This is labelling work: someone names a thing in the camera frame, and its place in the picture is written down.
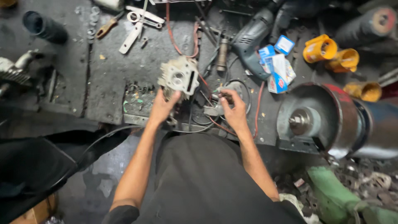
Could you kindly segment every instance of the screwdriver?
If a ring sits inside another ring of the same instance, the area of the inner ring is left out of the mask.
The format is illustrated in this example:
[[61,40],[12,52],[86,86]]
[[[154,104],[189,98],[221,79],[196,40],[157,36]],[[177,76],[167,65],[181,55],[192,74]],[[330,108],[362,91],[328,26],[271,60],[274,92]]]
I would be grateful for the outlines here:
[[117,21],[122,17],[124,14],[124,11],[119,13],[117,16],[113,17],[110,19],[105,25],[103,25],[96,33],[97,39],[103,38],[111,28],[117,24]]

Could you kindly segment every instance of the hand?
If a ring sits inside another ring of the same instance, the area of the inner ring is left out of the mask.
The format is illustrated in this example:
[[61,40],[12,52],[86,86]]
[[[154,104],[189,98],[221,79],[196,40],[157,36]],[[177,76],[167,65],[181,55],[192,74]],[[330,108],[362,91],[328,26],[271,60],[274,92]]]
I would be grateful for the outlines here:
[[234,100],[235,107],[231,109],[227,99],[225,97],[220,98],[222,108],[224,108],[225,119],[228,121],[228,124],[235,132],[249,130],[246,121],[246,104],[239,97],[238,93],[235,90],[230,89],[223,89],[221,92],[226,95],[230,95]]
[[159,126],[163,121],[167,119],[167,117],[170,114],[170,111],[173,109],[174,105],[177,103],[180,97],[181,97],[181,92],[175,91],[172,98],[166,102],[163,95],[163,90],[162,88],[160,88],[153,102],[148,123]]

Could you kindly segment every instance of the yellow container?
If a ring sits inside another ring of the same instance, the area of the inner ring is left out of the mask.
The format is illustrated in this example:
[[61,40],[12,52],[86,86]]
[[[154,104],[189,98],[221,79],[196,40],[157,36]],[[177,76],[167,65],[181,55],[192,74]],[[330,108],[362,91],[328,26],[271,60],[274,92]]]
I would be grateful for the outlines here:
[[302,55],[308,63],[332,59],[337,52],[336,42],[326,34],[305,42],[305,46]]
[[0,0],[0,8],[13,6],[15,3],[17,3],[17,0]]
[[382,93],[377,82],[348,83],[343,90],[350,96],[369,102],[377,102]]
[[325,64],[325,67],[335,73],[355,72],[359,62],[359,54],[356,50],[349,48],[337,52],[336,56]]

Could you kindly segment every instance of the power drill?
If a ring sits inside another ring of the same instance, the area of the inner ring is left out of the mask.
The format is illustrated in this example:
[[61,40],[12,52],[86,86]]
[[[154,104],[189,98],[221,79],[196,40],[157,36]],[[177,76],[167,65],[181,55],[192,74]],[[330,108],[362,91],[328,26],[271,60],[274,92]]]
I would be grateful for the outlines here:
[[273,20],[273,14],[269,9],[261,9],[239,31],[231,43],[244,67],[264,81],[267,80],[270,74],[266,73],[260,65],[260,58],[256,51],[259,49],[261,41],[270,33]]

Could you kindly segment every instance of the black shirt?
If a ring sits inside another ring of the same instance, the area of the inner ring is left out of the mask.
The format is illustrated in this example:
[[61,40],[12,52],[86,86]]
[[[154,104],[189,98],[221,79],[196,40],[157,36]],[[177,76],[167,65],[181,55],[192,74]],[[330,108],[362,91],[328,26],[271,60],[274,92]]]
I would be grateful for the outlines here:
[[103,224],[305,223],[293,204],[273,202],[244,170],[239,147],[208,134],[170,138],[158,153],[155,193],[142,211],[119,206]]

